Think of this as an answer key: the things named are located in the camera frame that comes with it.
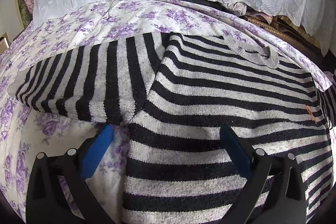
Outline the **black and white striped sweater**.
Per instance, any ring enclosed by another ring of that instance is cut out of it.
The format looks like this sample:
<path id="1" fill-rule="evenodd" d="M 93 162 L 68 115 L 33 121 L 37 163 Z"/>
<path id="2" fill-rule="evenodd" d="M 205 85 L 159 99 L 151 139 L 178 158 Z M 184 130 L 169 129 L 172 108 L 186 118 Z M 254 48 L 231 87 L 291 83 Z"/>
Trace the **black and white striped sweater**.
<path id="1" fill-rule="evenodd" d="M 333 180 L 335 86 L 268 47 L 229 37 L 147 33 L 81 46 L 18 73 L 28 107 L 130 133 L 123 223 L 214 223 L 244 186 L 219 131 L 297 156 L 311 218 Z"/>

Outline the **dark clothes pile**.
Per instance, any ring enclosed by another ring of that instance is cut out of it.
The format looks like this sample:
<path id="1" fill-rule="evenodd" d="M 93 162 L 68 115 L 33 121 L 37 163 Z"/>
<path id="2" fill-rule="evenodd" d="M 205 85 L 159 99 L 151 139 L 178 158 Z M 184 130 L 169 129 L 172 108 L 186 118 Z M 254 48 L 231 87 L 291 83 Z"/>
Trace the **dark clothes pile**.
<path id="1" fill-rule="evenodd" d="M 186 2 L 191 2 L 191 3 L 196 3 L 199 5 L 204 5 L 207 7 L 214 8 L 219 11 L 224 11 L 230 14 L 234 14 L 236 16 L 244 16 L 247 12 L 247 5 L 242 2 L 222 4 L 217 1 L 213 2 L 213 1 L 208 1 L 208 0 L 179 0 L 179 1 L 186 1 Z"/>

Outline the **purple floral bed sheet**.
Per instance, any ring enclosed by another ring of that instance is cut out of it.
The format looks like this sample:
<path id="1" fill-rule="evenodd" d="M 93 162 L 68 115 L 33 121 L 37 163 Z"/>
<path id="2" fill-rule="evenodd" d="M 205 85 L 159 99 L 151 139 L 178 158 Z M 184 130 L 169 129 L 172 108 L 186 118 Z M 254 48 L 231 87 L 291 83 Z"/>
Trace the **purple floral bed sheet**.
<path id="1" fill-rule="evenodd" d="M 1 193 L 26 220 L 30 174 L 38 153 L 48 157 L 79 148 L 108 123 L 81 121 L 28 107 L 8 93 L 21 71 L 38 62 L 81 46 L 95 46 L 147 33 L 229 37 L 251 46 L 268 47 L 309 72 L 315 86 L 326 91 L 335 86 L 335 75 L 324 74 L 315 63 L 287 42 L 237 16 L 184 1 L 119 0 L 81 6 L 61 17 L 29 25 L 1 54 Z M 126 163 L 130 146 L 127 125 L 112 125 L 113 140 L 86 184 L 113 219 L 122 222 Z M 330 130 L 333 153 L 332 186 L 317 212 L 333 197 L 335 185 L 335 126 Z M 81 217 L 66 180 L 59 181 L 72 210 Z"/>

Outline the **brown woven mat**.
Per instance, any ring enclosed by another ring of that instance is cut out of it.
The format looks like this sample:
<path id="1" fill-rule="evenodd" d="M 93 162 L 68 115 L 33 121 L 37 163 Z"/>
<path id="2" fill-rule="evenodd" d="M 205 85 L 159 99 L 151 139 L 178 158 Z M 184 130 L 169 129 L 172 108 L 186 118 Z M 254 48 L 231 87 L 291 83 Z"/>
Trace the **brown woven mat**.
<path id="1" fill-rule="evenodd" d="M 319 41 L 310 36 L 303 27 L 295 26 L 286 16 L 269 16 L 263 12 L 249 12 L 241 18 L 284 40 L 299 51 L 321 53 Z"/>

